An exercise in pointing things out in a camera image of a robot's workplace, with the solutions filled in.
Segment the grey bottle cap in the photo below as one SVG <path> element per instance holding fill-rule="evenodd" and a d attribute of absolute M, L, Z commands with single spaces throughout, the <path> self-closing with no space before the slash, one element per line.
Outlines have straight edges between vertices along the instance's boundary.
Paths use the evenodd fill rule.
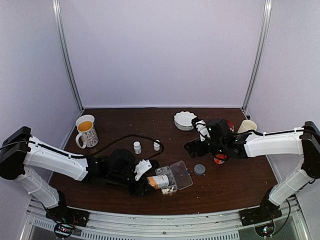
<path fill-rule="evenodd" d="M 206 172 L 206 167 L 203 164 L 196 164 L 193 170 L 197 176 L 203 176 Z"/>

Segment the grey capped vitamin bottle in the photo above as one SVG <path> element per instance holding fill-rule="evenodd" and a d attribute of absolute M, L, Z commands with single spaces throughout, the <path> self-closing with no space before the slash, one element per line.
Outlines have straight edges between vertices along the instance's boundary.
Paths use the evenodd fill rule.
<path fill-rule="evenodd" d="M 146 179 L 147 179 L 149 185 L 156 190 L 162 189 L 162 188 L 167 188 L 169 186 L 169 178 L 165 174 L 149 176 Z"/>

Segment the orange pill bottle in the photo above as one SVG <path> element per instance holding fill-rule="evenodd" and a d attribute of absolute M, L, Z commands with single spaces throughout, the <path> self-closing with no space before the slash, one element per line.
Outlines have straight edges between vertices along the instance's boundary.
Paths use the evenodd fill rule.
<path fill-rule="evenodd" d="M 217 154 L 214 156 L 214 162 L 217 165 L 222 165 L 227 159 L 227 156 L 225 154 Z"/>

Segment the clear plastic pill organizer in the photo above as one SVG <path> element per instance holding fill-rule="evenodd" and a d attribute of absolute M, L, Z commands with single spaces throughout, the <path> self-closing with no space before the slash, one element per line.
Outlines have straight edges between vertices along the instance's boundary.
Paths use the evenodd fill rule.
<path fill-rule="evenodd" d="M 155 170 L 155 173 L 156 175 L 167 175 L 169 179 L 168 187 L 174 186 L 176 188 L 175 192 L 184 190 L 193 185 L 190 172 L 183 160 L 173 163 L 170 166 L 160 167 Z"/>

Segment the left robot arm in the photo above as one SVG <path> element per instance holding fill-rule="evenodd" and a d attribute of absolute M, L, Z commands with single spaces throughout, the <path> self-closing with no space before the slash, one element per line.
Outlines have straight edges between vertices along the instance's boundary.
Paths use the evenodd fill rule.
<path fill-rule="evenodd" d="M 46 183 L 34 167 L 94 186 L 127 187 L 131 196 L 138 197 L 151 189 L 148 174 L 159 166 L 153 157 L 136 163 L 136 157 L 124 148 L 114 150 L 109 156 L 64 151 L 34 137 L 27 126 L 19 128 L 0 147 L 1 178 L 18 182 L 61 222 L 72 218 L 65 196 Z"/>

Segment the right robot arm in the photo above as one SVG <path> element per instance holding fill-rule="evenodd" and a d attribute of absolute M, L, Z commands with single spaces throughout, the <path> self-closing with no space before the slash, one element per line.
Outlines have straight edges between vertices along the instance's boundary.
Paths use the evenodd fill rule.
<path fill-rule="evenodd" d="M 186 143 L 184 148 L 192 158 L 208 153 L 213 156 L 222 154 L 226 161 L 271 155 L 303 157 L 302 163 L 261 201 L 256 210 L 261 221 L 268 220 L 287 198 L 320 177 L 320 130 L 312 121 L 291 130 L 270 133 L 256 130 L 234 133 L 224 118 L 208 122 L 194 118 L 191 123 L 199 138 Z"/>

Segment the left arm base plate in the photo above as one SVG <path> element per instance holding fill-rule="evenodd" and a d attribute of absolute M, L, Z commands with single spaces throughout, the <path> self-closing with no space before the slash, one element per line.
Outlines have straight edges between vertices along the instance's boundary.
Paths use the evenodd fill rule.
<path fill-rule="evenodd" d="M 46 217 L 56 223 L 67 224 L 70 226 L 86 227 L 90 213 L 85 210 L 57 206 L 54 208 L 44 208 Z"/>

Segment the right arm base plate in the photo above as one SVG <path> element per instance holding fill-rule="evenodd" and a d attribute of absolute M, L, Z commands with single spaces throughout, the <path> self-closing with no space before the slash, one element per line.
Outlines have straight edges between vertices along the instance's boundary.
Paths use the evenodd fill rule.
<path fill-rule="evenodd" d="M 279 209 L 269 209 L 267 207 L 246 208 L 239 211 L 242 226 L 256 225 L 263 222 L 270 222 L 275 218 L 280 218 L 282 212 Z"/>

